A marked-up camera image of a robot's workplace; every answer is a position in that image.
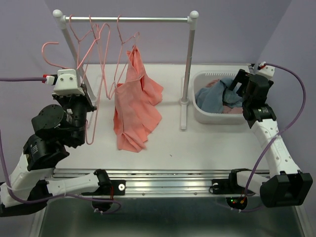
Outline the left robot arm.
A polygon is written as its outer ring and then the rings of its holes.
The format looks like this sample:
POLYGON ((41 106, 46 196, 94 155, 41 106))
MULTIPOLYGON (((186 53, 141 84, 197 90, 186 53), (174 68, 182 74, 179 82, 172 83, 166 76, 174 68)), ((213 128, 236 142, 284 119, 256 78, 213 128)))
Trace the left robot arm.
POLYGON ((34 134, 25 143, 18 165, 0 186, 1 217, 33 214, 59 197, 103 195, 112 190, 103 169, 69 180, 47 180, 57 163, 69 156, 67 147, 85 143, 87 114, 97 109, 85 84, 66 95, 54 92, 52 97, 58 104, 44 107, 32 118, 34 134))

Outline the aluminium mounting rail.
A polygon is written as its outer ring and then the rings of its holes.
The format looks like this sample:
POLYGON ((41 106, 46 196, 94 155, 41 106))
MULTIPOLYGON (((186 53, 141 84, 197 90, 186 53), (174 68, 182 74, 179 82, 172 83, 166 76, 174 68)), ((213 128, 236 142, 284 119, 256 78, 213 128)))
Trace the aluminium mounting rail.
POLYGON ((111 180, 125 180, 124 198, 208 198, 213 179, 230 170, 106 170, 111 180))

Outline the coral orange skirt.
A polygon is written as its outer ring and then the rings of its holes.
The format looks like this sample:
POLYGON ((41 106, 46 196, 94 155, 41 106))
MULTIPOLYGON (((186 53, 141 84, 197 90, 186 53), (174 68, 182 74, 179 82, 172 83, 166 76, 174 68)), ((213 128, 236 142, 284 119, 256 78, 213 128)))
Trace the coral orange skirt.
POLYGON ((119 150, 138 153, 146 149, 149 134, 162 120, 156 105, 162 102, 163 86, 146 73, 138 47, 126 55, 125 82, 119 83, 114 93, 114 132, 119 150))

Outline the blue denim skirt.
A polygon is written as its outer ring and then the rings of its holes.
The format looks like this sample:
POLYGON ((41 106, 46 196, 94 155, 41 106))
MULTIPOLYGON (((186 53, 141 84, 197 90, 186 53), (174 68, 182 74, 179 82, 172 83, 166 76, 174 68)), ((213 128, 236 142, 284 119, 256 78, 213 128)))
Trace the blue denim skirt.
POLYGON ((215 79, 195 94, 198 108, 213 114, 241 114, 242 98, 237 89, 229 90, 233 78, 215 79))

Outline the dusty pink pleated skirt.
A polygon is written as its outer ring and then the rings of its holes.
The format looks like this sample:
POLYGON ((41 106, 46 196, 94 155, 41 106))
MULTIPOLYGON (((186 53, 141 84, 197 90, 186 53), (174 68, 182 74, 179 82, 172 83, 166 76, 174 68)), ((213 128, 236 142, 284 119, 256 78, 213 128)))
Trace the dusty pink pleated skirt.
POLYGON ((223 103, 223 81, 233 80, 230 78, 215 79, 206 85, 206 88, 208 88, 208 93, 207 97, 205 98, 205 109, 210 113, 241 114, 241 104, 223 103))

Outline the pink hanger of denim skirt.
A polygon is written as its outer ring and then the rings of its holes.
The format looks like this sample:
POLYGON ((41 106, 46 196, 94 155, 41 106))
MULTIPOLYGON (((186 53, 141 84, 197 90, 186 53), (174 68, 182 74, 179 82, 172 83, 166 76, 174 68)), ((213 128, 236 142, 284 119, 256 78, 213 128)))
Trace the pink hanger of denim skirt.
POLYGON ((43 75, 43 82, 49 85, 53 85, 53 95, 57 95, 61 98, 68 98, 72 95, 85 96, 89 102, 89 105, 94 108, 92 112, 95 113, 94 117, 95 119, 97 119, 98 105, 101 95, 101 85, 103 84, 103 82, 100 81, 98 92, 94 93, 86 77, 86 70, 83 70, 81 67, 84 60, 79 59, 78 50, 74 50, 76 62, 76 67, 74 69, 49 62, 45 55, 45 48, 48 45, 57 44, 58 42, 49 41, 44 43, 41 48, 41 54, 44 61, 51 66, 60 68, 57 71, 56 75, 43 75))

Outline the white plastic laundry basket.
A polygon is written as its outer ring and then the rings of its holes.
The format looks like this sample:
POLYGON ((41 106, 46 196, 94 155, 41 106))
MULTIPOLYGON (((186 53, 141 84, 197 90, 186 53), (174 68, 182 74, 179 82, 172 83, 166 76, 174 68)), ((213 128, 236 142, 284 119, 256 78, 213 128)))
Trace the white plastic laundry basket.
POLYGON ((195 119, 203 124, 237 125, 245 123, 239 86, 229 90, 236 72, 204 71, 192 82, 195 119))

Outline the pink hanger of coral skirt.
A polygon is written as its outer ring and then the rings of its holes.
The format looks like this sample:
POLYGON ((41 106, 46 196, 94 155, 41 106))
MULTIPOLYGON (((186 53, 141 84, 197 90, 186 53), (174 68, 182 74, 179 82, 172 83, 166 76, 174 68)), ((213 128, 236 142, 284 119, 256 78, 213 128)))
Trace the pink hanger of coral skirt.
POLYGON ((127 67, 128 61, 126 59, 126 54, 124 54, 124 50, 127 49, 127 46, 132 46, 134 47, 134 45, 136 45, 139 37, 140 37, 140 32, 137 31, 134 35, 130 36, 128 39, 125 39, 121 33, 120 30, 120 19, 121 19, 122 15, 119 15, 117 17, 117 22, 116 22, 116 26, 117 26, 117 32, 118 32, 118 36, 119 36, 119 40, 120 40, 120 51, 119 51, 119 56, 118 56, 118 60, 117 60, 117 64, 115 67, 115 72, 114 72, 114 77, 113 77, 113 82, 111 84, 111 88, 108 94, 108 99, 111 100, 114 96, 115 93, 115 89, 118 87, 118 84, 121 81, 121 78, 123 76, 123 73, 125 71, 125 68, 127 67))

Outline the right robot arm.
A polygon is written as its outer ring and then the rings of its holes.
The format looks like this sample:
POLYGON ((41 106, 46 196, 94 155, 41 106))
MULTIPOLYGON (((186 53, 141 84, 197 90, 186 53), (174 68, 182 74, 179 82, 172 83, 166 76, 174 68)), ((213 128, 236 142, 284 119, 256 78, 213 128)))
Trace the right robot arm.
POLYGON ((233 193, 241 191, 244 197, 258 194, 265 207, 302 205, 312 184, 309 173, 301 171, 291 157, 279 130, 273 109, 266 103, 274 84, 274 66, 267 71, 251 74, 240 69, 230 90, 239 83, 237 94, 242 98, 242 114, 256 136, 262 150, 252 169, 233 169, 227 187, 233 193))

